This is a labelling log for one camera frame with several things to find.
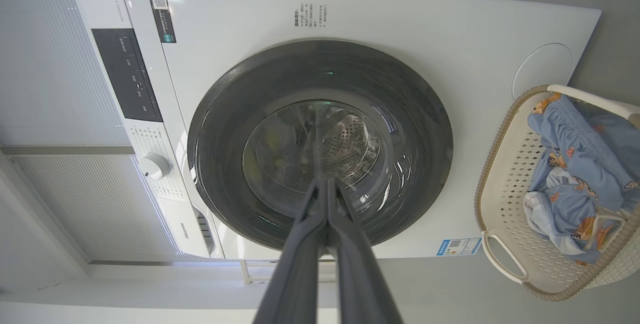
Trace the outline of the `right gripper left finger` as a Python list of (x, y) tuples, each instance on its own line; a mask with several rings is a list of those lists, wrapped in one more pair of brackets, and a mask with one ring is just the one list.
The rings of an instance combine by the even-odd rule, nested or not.
[(327, 179), (315, 178), (302, 200), (254, 324), (315, 324), (319, 259), (326, 251)]

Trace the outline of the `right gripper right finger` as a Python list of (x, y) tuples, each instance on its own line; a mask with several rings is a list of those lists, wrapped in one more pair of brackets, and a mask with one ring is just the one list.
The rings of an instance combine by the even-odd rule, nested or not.
[(341, 324), (402, 324), (368, 236), (335, 178), (328, 180), (328, 249), (337, 265)]

